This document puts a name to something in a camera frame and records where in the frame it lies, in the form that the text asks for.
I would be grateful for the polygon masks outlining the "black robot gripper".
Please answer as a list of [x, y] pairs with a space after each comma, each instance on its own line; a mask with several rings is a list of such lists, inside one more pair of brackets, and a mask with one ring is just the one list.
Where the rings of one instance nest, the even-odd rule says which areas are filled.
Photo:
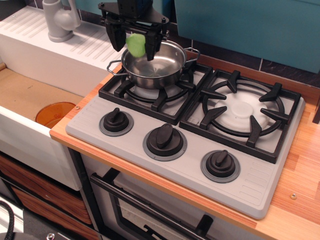
[[160, 50], [163, 34], [167, 32], [170, 20], [157, 12], [152, 0], [117, 0], [101, 2], [98, 8], [105, 19], [105, 28], [114, 50], [119, 52], [126, 43], [126, 31], [146, 32], [145, 53], [152, 61]]

